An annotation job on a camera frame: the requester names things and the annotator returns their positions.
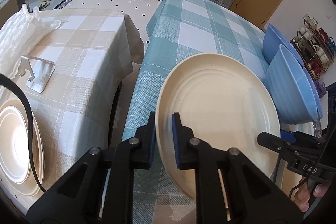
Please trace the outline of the large blue bowl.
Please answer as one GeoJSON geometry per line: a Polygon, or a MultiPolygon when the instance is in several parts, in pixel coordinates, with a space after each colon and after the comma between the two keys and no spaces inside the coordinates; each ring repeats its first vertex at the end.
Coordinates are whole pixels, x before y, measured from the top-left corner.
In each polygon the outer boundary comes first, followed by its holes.
{"type": "Polygon", "coordinates": [[[318,120],[317,103],[307,75],[282,44],[269,65],[264,84],[281,122],[296,125],[318,120]]]}

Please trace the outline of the cream plate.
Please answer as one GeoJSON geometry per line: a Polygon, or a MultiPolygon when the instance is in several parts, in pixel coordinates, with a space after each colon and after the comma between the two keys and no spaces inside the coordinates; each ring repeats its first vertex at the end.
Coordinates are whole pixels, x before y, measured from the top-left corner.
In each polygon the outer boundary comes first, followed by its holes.
{"type": "Polygon", "coordinates": [[[172,116],[213,148],[238,148],[266,176],[277,156],[257,143],[267,132],[280,135],[276,108],[264,84],[245,65],[225,55],[199,53],[176,65],[166,78],[155,111],[159,154],[175,186],[194,199],[195,175],[175,162],[172,116]]]}

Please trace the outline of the blue bowl back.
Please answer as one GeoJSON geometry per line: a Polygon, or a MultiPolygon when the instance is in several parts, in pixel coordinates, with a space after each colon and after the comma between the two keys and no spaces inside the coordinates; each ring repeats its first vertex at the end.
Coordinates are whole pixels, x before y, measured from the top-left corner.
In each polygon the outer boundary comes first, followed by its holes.
{"type": "Polygon", "coordinates": [[[284,35],[271,23],[267,24],[267,29],[262,43],[262,53],[266,61],[270,64],[276,55],[280,45],[285,46],[297,59],[302,67],[305,67],[302,57],[294,46],[284,37],[284,35]]]}

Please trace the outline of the stack of cream bowls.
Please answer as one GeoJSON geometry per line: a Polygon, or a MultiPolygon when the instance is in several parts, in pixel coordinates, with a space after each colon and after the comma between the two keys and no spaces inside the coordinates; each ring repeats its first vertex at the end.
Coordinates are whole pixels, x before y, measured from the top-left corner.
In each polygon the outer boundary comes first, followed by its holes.
{"type": "Polygon", "coordinates": [[[24,196],[41,191],[30,164],[27,113],[17,98],[1,106],[1,172],[9,185],[24,196]]]}

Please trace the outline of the purple bag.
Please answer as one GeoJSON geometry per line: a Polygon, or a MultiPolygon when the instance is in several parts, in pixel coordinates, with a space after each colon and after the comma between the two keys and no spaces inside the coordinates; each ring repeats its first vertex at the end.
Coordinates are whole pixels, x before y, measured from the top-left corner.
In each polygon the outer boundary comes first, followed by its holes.
{"type": "Polygon", "coordinates": [[[315,83],[315,87],[317,89],[319,98],[323,98],[323,96],[327,93],[325,83],[321,81],[320,79],[316,79],[314,83],[315,83]]]}

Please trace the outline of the shoe rack with shoes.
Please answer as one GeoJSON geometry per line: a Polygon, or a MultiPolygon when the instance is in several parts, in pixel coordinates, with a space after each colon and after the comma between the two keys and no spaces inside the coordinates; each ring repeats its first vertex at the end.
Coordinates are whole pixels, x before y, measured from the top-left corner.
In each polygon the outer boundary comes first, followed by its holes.
{"type": "Polygon", "coordinates": [[[318,26],[315,18],[303,16],[303,26],[290,41],[302,58],[305,68],[313,80],[327,72],[335,58],[335,43],[323,28],[318,26]]]}

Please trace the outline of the metal phone stand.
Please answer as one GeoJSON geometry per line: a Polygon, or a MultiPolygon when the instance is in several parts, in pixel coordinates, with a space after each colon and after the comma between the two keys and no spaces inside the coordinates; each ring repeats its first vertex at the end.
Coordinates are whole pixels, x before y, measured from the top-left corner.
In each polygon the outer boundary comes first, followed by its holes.
{"type": "Polygon", "coordinates": [[[22,55],[21,63],[18,67],[18,75],[24,77],[26,72],[28,72],[30,75],[27,78],[26,86],[37,93],[43,93],[55,68],[53,61],[22,55]]]}

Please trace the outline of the beige plaid tablecloth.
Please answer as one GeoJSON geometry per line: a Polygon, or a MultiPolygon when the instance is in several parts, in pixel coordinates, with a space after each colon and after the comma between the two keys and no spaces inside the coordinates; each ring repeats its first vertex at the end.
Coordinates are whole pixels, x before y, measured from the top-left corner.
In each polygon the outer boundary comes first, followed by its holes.
{"type": "Polygon", "coordinates": [[[1,178],[2,190],[23,214],[91,147],[107,148],[117,87],[144,54],[139,31],[125,13],[70,8],[39,15],[47,27],[57,28],[35,35],[30,55],[54,62],[55,71],[42,93],[28,88],[25,78],[14,80],[28,98],[41,136],[42,185],[1,178]]]}

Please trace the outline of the teal plaid tablecloth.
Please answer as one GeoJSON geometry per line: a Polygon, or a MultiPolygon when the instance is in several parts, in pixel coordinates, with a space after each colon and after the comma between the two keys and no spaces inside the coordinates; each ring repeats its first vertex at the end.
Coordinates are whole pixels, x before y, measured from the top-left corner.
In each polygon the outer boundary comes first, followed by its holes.
{"type": "MultiPolygon", "coordinates": [[[[209,0],[163,0],[146,27],[149,44],[128,111],[123,139],[135,135],[155,112],[159,93],[173,68],[199,53],[229,56],[264,84],[269,67],[262,53],[264,33],[209,0]]],[[[148,170],[135,170],[134,223],[195,223],[195,198],[186,197],[163,166],[158,142],[148,170]]]]}

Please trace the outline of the white bubble wrap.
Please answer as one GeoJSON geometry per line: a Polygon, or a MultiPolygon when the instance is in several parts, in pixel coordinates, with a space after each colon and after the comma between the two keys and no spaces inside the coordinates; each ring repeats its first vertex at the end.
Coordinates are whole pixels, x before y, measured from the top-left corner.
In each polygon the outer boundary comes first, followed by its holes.
{"type": "Polygon", "coordinates": [[[21,56],[35,52],[67,22],[60,11],[40,12],[38,7],[29,11],[24,4],[1,28],[1,74],[13,79],[19,73],[21,56]]]}

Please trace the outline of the dotted cream rug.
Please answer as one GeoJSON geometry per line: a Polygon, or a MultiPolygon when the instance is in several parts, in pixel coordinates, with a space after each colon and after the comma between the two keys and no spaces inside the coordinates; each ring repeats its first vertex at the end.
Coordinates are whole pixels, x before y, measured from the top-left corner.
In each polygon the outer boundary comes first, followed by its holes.
{"type": "Polygon", "coordinates": [[[149,20],[163,0],[64,0],[55,8],[110,9],[130,16],[145,45],[150,39],[146,32],[149,20]]]}

